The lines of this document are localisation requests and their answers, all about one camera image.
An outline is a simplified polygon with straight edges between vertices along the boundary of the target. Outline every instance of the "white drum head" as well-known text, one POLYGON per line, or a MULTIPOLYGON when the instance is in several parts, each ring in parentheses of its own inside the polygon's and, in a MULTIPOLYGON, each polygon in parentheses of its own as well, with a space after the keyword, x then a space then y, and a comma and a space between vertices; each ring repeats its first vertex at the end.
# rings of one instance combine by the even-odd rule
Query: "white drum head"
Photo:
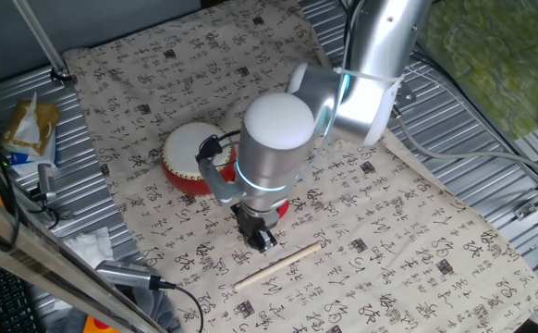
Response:
MULTIPOLYGON (((225 133, 212 124, 202 122, 185 124, 173 130, 163 147, 163 161, 166 168, 172 174, 183 179, 202 179, 197 161, 195 161, 195 155, 199 152, 199 146, 202 142, 214 134, 220 137, 225 133)), ((231 147, 224 149, 221 154, 215 157, 214 164, 223 165, 227 163, 230 159, 230 152, 231 147)))

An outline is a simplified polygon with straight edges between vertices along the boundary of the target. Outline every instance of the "calligraphy print fabric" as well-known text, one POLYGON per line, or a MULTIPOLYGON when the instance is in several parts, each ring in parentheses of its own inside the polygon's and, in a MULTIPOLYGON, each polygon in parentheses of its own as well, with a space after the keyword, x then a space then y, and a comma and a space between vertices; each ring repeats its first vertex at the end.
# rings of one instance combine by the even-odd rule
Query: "calligraphy print fabric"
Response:
MULTIPOLYGON (((213 197, 165 180, 171 130, 237 130, 255 97, 284 91, 299 62, 324 60, 291 0, 227 2, 67 54, 106 184, 146 264, 198 298, 206 331, 513 331, 538 306, 538 278, 390 132, 373 147, 332 140, 319 152, 318 141, 273 229, 278 245, 263 254, 213 197), (318 253, 232 290, 316 241, 318 253)), ((191 300, 169 298, 183 330, 197 331, 191 300)))

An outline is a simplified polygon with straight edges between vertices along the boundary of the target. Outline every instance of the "green fabric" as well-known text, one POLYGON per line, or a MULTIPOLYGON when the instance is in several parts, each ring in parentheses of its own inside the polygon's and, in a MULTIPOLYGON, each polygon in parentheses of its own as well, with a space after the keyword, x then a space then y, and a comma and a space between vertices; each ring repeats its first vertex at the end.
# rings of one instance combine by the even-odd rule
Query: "green fabric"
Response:
POLYGON ((538 0, 446 0, 421 44, 512 139, 538 129, 538 0))

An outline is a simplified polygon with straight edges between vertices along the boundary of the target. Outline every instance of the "red drum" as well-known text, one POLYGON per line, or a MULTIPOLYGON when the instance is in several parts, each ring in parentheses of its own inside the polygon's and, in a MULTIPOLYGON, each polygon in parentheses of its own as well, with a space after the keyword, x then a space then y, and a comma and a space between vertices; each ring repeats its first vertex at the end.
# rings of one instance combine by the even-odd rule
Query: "red drum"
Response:
MULTIPOLYGON (((163 171, 168 181, 186 194, 211 194, 199 172, 195 155, 205 139, 212 135, 220 137, 224 134, 218 127, 202 122, 185 124, 173 130, 166 139, 162 151, 163 171)), ((228 140, 222 141, 221 144, 228 143, 228 140)), ((232 146, 215 157, 214 164, 219 166, 217 169, 225 181, 234 180, 235 161, 236 154, 232 146)))

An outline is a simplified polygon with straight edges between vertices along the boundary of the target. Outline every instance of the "wooden stick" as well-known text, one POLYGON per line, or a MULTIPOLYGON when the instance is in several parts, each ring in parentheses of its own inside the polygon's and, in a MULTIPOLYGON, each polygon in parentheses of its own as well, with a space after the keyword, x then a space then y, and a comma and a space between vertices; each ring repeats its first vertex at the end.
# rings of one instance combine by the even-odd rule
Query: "wooden stick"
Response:
POLYGON ((239 291, 239 290, 243 289, 244 287, 250 285, 251 283, 254 283, 254 282, 256 282, 256 281, 258 281, 258 280, 260 280, 262 278, 266 278, 267 276, 272 275, 273 273, 275 273, 279 269, 281 269, 283 267, 286 267, 286 266, 288 266, 289 264, 291 264, 293 262, 298 261, 299 259, 307 256, 310 253, 317 252, 320 249, 321 249, 321 243, 320 242, 315 242, 314 244, 309 245, 308 247, 306 247, 304 249, 301 249, 298 252, 293 253, 290 256, 287 256, 287 257, 281 259, 280 261, 276 262, 275 264, 270 265, 270 266, 268 266, 266 268, 263 268, 262 270, 254 273, 254 274, 252 274, 252 275, 250 275, 248 277, 245 277, 241 281, 234 284, 234 290, 239 291))

